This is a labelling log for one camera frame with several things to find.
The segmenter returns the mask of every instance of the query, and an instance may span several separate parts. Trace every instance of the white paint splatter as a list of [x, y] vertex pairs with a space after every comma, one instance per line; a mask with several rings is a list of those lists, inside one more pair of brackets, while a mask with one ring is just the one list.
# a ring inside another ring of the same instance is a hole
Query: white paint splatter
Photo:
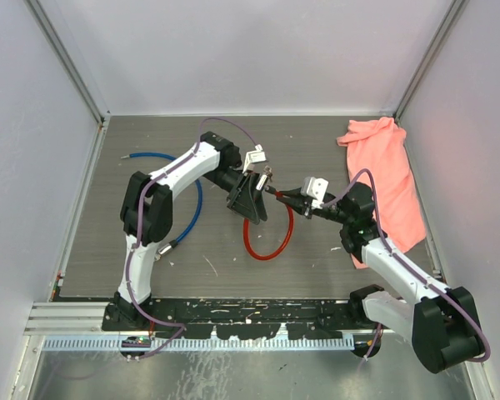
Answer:
[[211, 261], [209, 261], [208, 258], [206, 256], [204, 256], [204, 255], [202, 255], [202, 257], [211, 266], [212, 270], [215, 272], [215, 275], [217, 275], [217, 278], [218, 278], [217, 270], [215, 269], [215, 267], [213, 266], [213, 264], [211, 264]]
[[184, 368], [175, 388], [166, 400], [202, 400], [214, 398], [228, 400], [228, 386], [232, 384], [231, 352], [208, 351], [191, 352], [188, 356], [189, 367]]

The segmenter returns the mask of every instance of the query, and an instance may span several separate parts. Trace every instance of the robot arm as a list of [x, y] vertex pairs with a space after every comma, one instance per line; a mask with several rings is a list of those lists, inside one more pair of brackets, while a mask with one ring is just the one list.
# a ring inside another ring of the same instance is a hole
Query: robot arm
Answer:
[[[204, 176], [226, 190], [228, 192], [227, 207], [235, 213], [254, 223], [267, 220], [261, 195], [264, 183], [270, 178], [270, 173], [260, 177], [259, 174], [253, 172], [255, 164], [266, 161], [261, 146], [257, 145], [254, 151], [248, 152], [243, 170], [237, 169], [243, 165], [239, 147], [213, 132], [207, 132], [201, 136], [196, 153], [195, 147], [193, 146], [166, 167], [148, 175], [142, 172], [134, 173], [127, 187], [120, 217], [124, 222], [126, 233], [126, 259], [133, 252], [129, 281], [137, 303], [145, 311], [149, 309], [150, 278], [156, 251], [173, 225], [173, 202], [182, 190], [196, 179]], [[167, 173], [178, 164], [181, 166]], [[157, 180], [147, 193], [146, 197], [151, 200], [143, 204], [141, 243], [140, 246], [134, 248], [138, 235], [138, 205], [141, 192], [148, 183], [161, 176], [163, 177]], [[122, 275], [122, 281], [112, 303], [115, 306], [111, 309], [111, 318], [117, 320], [124, 318], [130, 322], [131, 328], [144, 324], [145, 321], [132, 304], [126, 273]]]
[[385, 278], [403, 299], [394, 298], [378, 285], [364, 287], [350, 294], [352, 317], [358, 323], [381, 323], [391, 328], [412, 345], [422, 365], [432, 373], [482, 354], [485, 348], [478, 333], [437, 293], [445, 293], [479, 326], [470, 292], [463, 287], [452, 289], [430, 277], [387, 238], [389, 252], [373, 218], [375, 205], [369, 186], [356, 182], [336, 204], [323, 208], [323, 202], [335, 198], [327, 188], [325, 179], [307, 177], [302, 187], [280, 192], [283, 197], [277, 200], [306, 218], [315, 215], [341, 223], [344, 249]]

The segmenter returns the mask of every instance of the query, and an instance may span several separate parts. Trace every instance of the gray wooden floor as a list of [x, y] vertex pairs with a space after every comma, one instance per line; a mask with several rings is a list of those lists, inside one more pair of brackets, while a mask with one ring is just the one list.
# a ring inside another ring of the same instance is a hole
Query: gray wooden floor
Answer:
[[[278, 189], [297, 188], [306, 176], [330, 181], [338, 193], [348, 183], [346, 149], [335, 139], [347, 130], [348, 117], [237, 117], [253, 132], [269, 157]], [[366, 117], [352, 119], [371, 119]], [[200, 117], [113, 117], [67, 265], [63, 296], [112, 296], [123, 273], [125, 241], [120, 207], [129, 177], [166, 164], [158, 158], [124, 159], [135, 152], [179, 156], [197, 136]], [[238, 145], [244, 154], [251, 142], [234, 127], [211, 122], [212, 130]], [[226, 193], [202, 179], [204, 202], [196, 227], [180, 247], [154, 266], [152, 292], [160, 297], [347, 298], [357, 288], [378, 283], [375, 272], [356, 270], [341, 247], [340, 226], [297, 215], [287, 249], [276, 259], [259, 262], [243, 245], [243, 220], [225, 206]], [[186, 189], [175, 204], [174, 225], [167, 239], [188, 224], [196, 207], [196, 188]], [[288, 215], [271, 196], [265, 199], [268, 221], [251, 225], [259, 253], [270, 253], [285, 235]], [[429, 270], [424, 243], [408, 256]]]

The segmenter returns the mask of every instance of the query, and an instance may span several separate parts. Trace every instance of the white wall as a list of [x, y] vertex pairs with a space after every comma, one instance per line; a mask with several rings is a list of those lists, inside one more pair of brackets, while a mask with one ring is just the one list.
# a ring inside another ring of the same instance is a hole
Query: white wall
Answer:
[[0, 399], [44, 301], [96, 123], [26, 5], [0, 1]]
[[444, 269], [476, 299], [500, 391], [500, 0], [467, 5], [403, 125]]
[[113, 115], [353, 115], [396, 110], [450, 0], [41, 3]]

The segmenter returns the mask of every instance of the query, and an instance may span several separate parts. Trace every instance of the pink cloth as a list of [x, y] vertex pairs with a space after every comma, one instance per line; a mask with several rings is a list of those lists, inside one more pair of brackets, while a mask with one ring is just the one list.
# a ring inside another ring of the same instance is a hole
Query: pink cloth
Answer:
[[[389, 117], [350, 121], [347, 134], [337, 138], [339, 146], [347, 146], [350, 179], [362, 168], [374, 175], [382, 228], [404, 253], [426, 237], [415, 181], [403, 146], [405, 138], [406, 131]], [[359, 181], [370, 186], [367, 174]], [[353, 261], [356, 268], [367, 267]]]

